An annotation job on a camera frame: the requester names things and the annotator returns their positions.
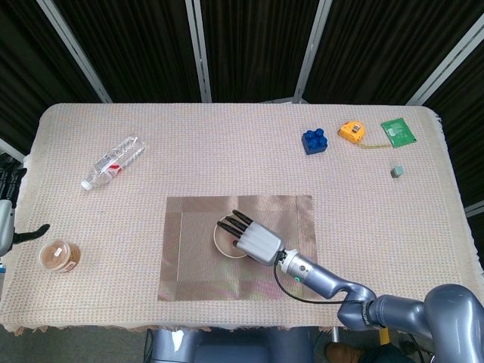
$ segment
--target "table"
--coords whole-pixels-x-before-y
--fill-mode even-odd
[[[357,119],[366,144],[387,143],[380,123],[399,117],[416,143],[368,150],[337,136]],[[301,136],[318,127],[328,149],[306,156]],[[132,133],[147,144],[143,156],[105,188],[84,191],[93,162]],[[400,178],[390,176],[395,165],[405,168]],[[17,230],[51,230],[5,257],[0,322],[8,330],[340,325],[337,306],[158,301],[167,196],[311,194],[324,267],[376,294],[423,299],[438,284],[459,283],[484,298],[442,128],[425,107],[58,104],[40,119],[26,166]],[[80,246],[70,273],[36,261],[53,237]]]

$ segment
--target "blue toy block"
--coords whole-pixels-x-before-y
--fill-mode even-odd
[[[327,148],[327,139],[324,137],[323,129],[308,130],[302,134],[301,141],[308,155],[322,153]]]

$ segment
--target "yellow tape measure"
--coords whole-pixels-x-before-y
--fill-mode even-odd
[[[365,145],[361,143],[363,136],[366,134],[365,125],[360,123],[359,121],[348,121],[343,126],[340,127],[338,131],[338,135],[342,138],[345,138],[349,142],[353,144],[357,144],[359,147],[363,147],[364,149],[378,149],[380,147],[391,147],[390,144],[383,144],[383,145]]]

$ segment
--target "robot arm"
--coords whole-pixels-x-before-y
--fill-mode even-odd
[[[49,229],[43,225],[30,233],[15,233],[15,207],[20,189],[20,182],[26,169],[19,169],[20,164],[6,154],[0,155],[0,257],[11,250],[13,244],[41,237]]]
[[[398,296],[376,297],[366,286],[346,281],[296,250],[285,250],[274,232],[234,211],[246,225],[235,225],[237,248],[263,265],[278,264],[281,270],[325,299],[346,292],[338,311],[339,320],[353,330],[394,328],[433,339],[436,363],[484,362],[484,307],[467,288],[442,285],[432,289],[425,301]],[[219,226],[231,233],[233,227]]]

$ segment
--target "black curtain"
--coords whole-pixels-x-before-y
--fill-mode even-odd
[[[202,0],[213,102],[293,97],[317,0]]]
[[[199,102],[185,2],[57,0],[114,102]]]
[[[29,153],[52,104],[99,102],[35,0],[0,2],[0,138]]]
[[[465,206],[484,200],[484,44],[425,103],[442,117]]]
[[[476,244],[477,252],[479,255],[479,261],[484,268],[484,213],[477,214],[467,219],[472,235],[474,237],[474,243]]]
[[[482,0],[333,0],[303,97],[405,104],[483,12]]]

